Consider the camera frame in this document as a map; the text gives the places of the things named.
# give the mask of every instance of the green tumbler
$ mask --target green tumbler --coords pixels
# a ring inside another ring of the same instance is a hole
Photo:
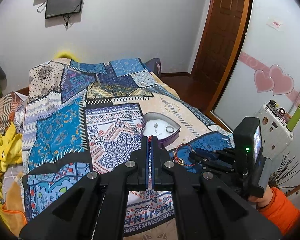
[[[296,109],[296,111],[294,112],[293,116],[291,117],[290,121],[287,123],[287,128],[290,132],[292,132],[292,130],[297,125],[299,120],[300,120],[300,104]]]

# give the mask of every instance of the patterned blanket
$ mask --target patterned blanket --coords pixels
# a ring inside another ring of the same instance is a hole
[[[58,59],[33,68],[22,146],[27,219],[87,172],[109,172],[129,160],[141,147],[147,112],[180,124],[179,137],[167,147],[171,155],[180,143],[209,150],[234,146],[232,134],[181,101],[139,58],[99,64]],[[178,155],[191,162],[186,147]],[[189,171],[201,169],[196,165]],[[171,192],[130,192],[124,236],[160,228],[173,217]]]

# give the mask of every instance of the orange sleeve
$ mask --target orange sleeve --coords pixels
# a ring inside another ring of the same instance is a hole
[[[300,210],[295,208],[290,200],[278,188],[271,188],[273,197],[270,203],[259,212],[274,223],[284,235],[294,225],[300,215]]]

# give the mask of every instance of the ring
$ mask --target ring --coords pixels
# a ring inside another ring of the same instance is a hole
[[[167,131],[168,133],[173,133],[173,132],[174,132],[174,127],[171,126],[171,125],[169,125],[169,126],[166,127],[166,131]]]

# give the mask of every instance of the metal bolt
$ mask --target metal bolt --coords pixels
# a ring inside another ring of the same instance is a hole
[[[212,174],[211,172],[208,172],[208,171],[204,172],[204,173],[202,174],[202,176],[203,176],[205,179],[212,179],[212,178],[213,178],[213,174]]]
[[[90,171],[87,174],[88,179],[95,179],[96,177],[98,177],[98,173],[96,173],[95,171]]]
[[[164,166],[166,166],[167,168],[172,168],[174,166],[174,163],[172,161],[167,161],[164,163]]]
[[[128,167],[128,168],[132,168],[132,167],[134,167],[136,165],[136,163],[134,162],[134,161],[127,161],[126,162],[126,166]]]

